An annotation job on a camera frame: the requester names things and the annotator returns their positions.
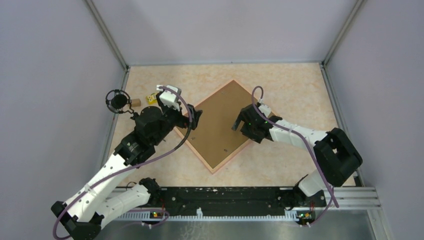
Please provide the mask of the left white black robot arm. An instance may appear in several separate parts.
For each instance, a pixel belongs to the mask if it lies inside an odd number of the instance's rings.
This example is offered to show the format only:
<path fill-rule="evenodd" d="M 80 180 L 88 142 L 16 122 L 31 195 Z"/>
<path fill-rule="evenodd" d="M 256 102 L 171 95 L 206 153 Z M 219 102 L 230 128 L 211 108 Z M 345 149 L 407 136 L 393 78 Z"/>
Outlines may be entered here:
<path fill-rule="evenodd" d="M 67 237 L 92 240 L 111 221 L 135 207 L 154 207 L 160 202 L 159 185 L 153 178 L 144 178 L 130 190 L 110 197 L 118 184 L 135 170 L 159 160 L 156 146 L 176 127 L 186 129 L 185 139 L 199 124 L 202 110 L 195 109 L 177 94 L 161 92 L 158 106 L 140 112 L 129 109 L 135 123 L 109 156 L 101 169 L 66 201 L 51 206 L 56 217 L 53 228 L 62 226 Z"/>

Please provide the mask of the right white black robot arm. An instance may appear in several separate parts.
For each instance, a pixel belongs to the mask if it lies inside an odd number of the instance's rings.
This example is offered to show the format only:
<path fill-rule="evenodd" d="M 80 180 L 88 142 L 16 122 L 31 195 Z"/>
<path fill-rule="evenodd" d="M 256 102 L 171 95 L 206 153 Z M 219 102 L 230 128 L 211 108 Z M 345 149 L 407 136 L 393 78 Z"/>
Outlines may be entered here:
<path fill-rule="evenodd" d="M 316 170 L 293 188 L 293 200 L 299 206 L 307 206 L 321 190 L 342 186 L 363 163 L 342 129 L 335 127 L 322 131 L 302 127 L 271 115 L 270 107 L 262 103 L 242 108 L 232 130 L 236 131 L 240 124 L 241 133 L 256 143 L 267 139 L 290 144 L 311 154 Z"/>

